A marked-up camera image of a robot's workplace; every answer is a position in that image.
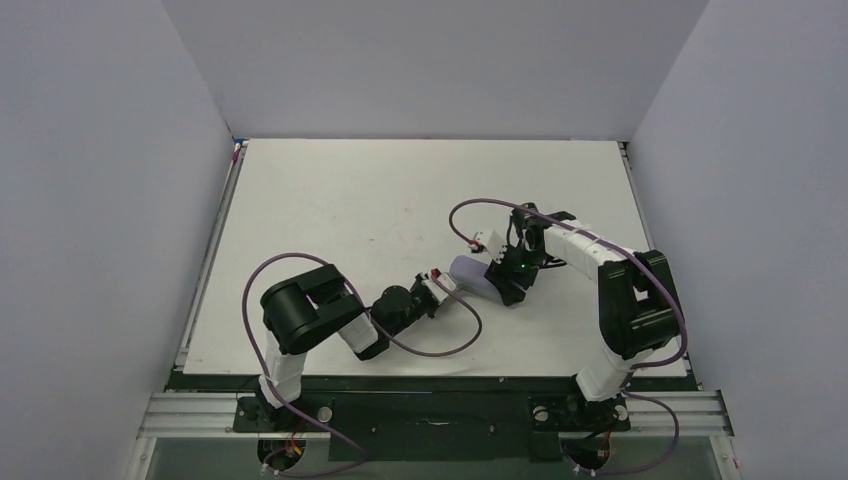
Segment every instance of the purple cable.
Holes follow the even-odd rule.
[[[656,459],[652,460],[651,462],[648,462],[648,463],[646,463],[646,464],[644,464],[640,467],[634,467],[634,468],[622,468],[622,469],[618,469],[618,470],[595,470],[594,471],[595,475],[632,475],[634,473],[647,472],[648,470],[650,470],[650,469],[656,467],[657,465],[663,463],[664,461],[668,460],[668,458],[671,457],[671,454],[674,453],[674,450],[677,448],[677,444],[680,441],[680,420],[677,418],[677,414],[674,413],[674,410],[672,410],[671,407],[669,407],[665,403],[657,400],[656,398],[643,397],[642,395],[636,395],[636,394],[630,393],[630,392],[621,392],[621,393],[626,397],[634,398],[636,400],[644,400],[646,402],[651,402],[651,403],[659,405],[660,407],[665,409],[665,411],[667,411],[668,414],[671,415],[672,421],[674,421],[674,436],[671,438],[671,445],[669,445],[669,447],[665,451],[665,453],[663,453],[662,455],[660,455]],[[577,466],[580,469],[581,472],[588,473],[588,474],[592,473],[592,470],[581,467],[581,466],[577,465],[576,463],[574,463],[574,460],[572,460],[571,457],[568,457],[568,459],[571,461],[571,463],[573,465]]]
[[[307,423],[310,423],[313,426],[318,427],[321,430],[328,432],[330,435],[335,435],[340,440],[342,440],[346,444],[350,445],[351,447],[353,447],[355,450],[357,450],[359,453],[362,454],[362,458],[353,462],[353,463],[342,465],[340,467],[332,468],[332,469],[329,469],[329,470],[322,470],[322,471],[313,472],[313,473],[290,473],[290,472],[286,472],[286,471],[280,472],[280,475],[282,475],[284,477],[293,477],[293,478],[322,477],[324,475],[332,475],[334,473],[343,472],[345,470],[349,470],[351,468],[358,467],[359,465],[362,465],[363,463],[365,463],[365,459],[368,456],[368,452],[365,451],[364,448],[362,448],[359,444],[357,444],[356,442],[354,442],[353,440],[348,438],[343,433],[339,432],[338,430],[334,429],[333,427],[330,427],[328,425],[324,425],[323,423],[321,423],[318,420],[310,417],[308,414],[304,413],[303,411],[301,411],[300,409],[298,409],[297,407],[295,407],[291,403],[287,402],[283,398],[283,396],[280,395],[280,392],[277,391],[277,388],[274,387],[274,383],[271,382],[270,379],[268,378],[271,375],[270,371],[268,370],[268,364],[265,363],[265,358],[262,356],[262,351],[259,349],[259,344],[256,343],[256,337],[253,336],[253,331],[251,330],[250,322],[248,321],[247,297],[248,297],[248,294],[250,293],[250,287],[253,286],[253,282],[256,280],[256,277],[259,276],[259,273],[261,273],[262,270],[265,270],[265,268],[268,265],[270,265],[270,264],[272,264],[272,263],[274,263],[278,260],[282,260],[284,258],[305,258],[307,260],[312,260],[314,262],[320,263],[321,265],[328,265],[328,263],[326,261],[324,261],[324,260],[322,260],[322,259],[320,259],[320,258],[318,258],[314,255],[309,255],[308,253],[281,253],[279,255],[275,255],[275,256],[269,258],[268,260],[265,260],[264,262],[262,262],[261,265],[256,267],[256,270],[254,270],[253,273],[250,274],[250,278],[247,279],[247,284],[245,284],[245,286],[244,286],[244,293],[242,294],[242,297],[241,297],[241,316],[242,316],[242,320],[244,321],[245,332],[247,332],[247,339],[250,340],[250,345],[253,347],[253,352],[256,354],[256,358],[259,360],[259,365],[262,367],[262,374],[265,377],[265,382],[268,384],[268,388],[271,390],[271,393],[274,395],[274,397],[280,403],[282,403],[284,407],[289,409],[289,411],[291,411],[292,413],[294,413],[298,417],[304,419]],[[347,284],[348,288],[351,288],[351,290],[353,291],[353,294],[356,295],[357,298],[359,298],[359,295],[356,294],[355,290],[353,290],[353,288],[350,284],[350,281],[348,281],[347,278],[345,278],[345,283]],[[274,455],[277,455],[277,454],[281,453],[282,451],[283,451],[282,449],[277,449],[277,450],[271,452],[268,456],[265,457],[265,460],[263,461],[263,463],[268,464],[268,462],[274,457]]]
[[[530,215],[532,215],[536,218],[541,218],[545,221],[548,221],[548,222],[552,223],[553,225],[556,225],[560,228],[563,228],[563,229],[568,230],[570,232],[577,233],[578,235],[582,235],[582,236],[584,236],[584,237],[586,237],[590,240],[593,240],[598,245],[606,247],[606,248],[622,255],[624,258],[626,258],[627,260],[630,260],[630,262],[632,262],[634,265],[636,265],[636,268],[638,268],[639,271],[641,271],[642,274],[645,275],[645,277],[647,277],[648,280],[650,280],[650,282],[652,284],[654,284],[655,287],[657,287],[657,290],[660,292],[660,295],[662,295],[663,298],[665,299],[665,301],[668,302],[668,305],[671,308],[671,311],[674,312],[674,317],[677,319],[677,326],[680,329],[680,348],[677,350],[677,353],[675,353],[674,355],[672,355],[671,357],[669,357],[665,360],[660,360],[658,362],[637,363],[636,365],[633,365],[634,370],[638,370],[640,368],[662,367],[662,366],[665,366],[665,365],[670,365],[670,364],[676,362],[677,360],[680,360],[680,358],[683,357],[683,355],[686,353],[686,348],[689,346],[689,335],[686,333],[686,324],[683,320],[683,312],[680,310],[680,306],[677,304],[677,302],[671,296],[671,293],[669,293],[669,291],[665,288],[665,286],[662,284],[662,282],[660,282],[659,279],[656,276],[654,276],[654,274],[651,273],[650,270],[648,270],[648,267],[643,265],[642,262],[640,262],[636,257],[634,257],[633,254],[631,254],[627,250],[619,247],[618,245],[616,245],[612,242],[609,242],[607,240],[604,240],[603,238],[598,237],[597,235],[595,235],[592,232],[575,228],[571,225],[560,222],[559,220],[557,220],[555,218],[549,217],[548,215],[544,215],[544,214],[539,213],[535,210],[530,210],[527,207],[524,207],[524,206],[521,206],[521,205],[518,205],[518,204],[515,204],[515,203],[505,202],[503,200],[497,200],[497,199],[494,199],[494,198],[472,198],[472,199],[469,199],[469,200],[465,200],[463,202],[458,203],[455,207],[453,207],[450,214],[448,215],[448,223],[450,224],[451,230],[453,230],[453,232],[459,238],[465,240],[465,242],[468,243],[469,245],[473,244],[474,241],[471,240],[470,238],[466,237],[465,235],[463,235],[462,232],[460,232],[456,228],[456,225],[454,225],[454,223],[453,223],[453,216],[457,212],[457,210],[459,210],[460,208],[462,208],[466,205],[473,204],[473,203],[491,203],[491,204],[494,204],[494,205],[502,205],[504,207],[510,207],[510,208],[514,208],[516,210],[520,210],[520,211],[527,213],[527,214],[530,214]]]

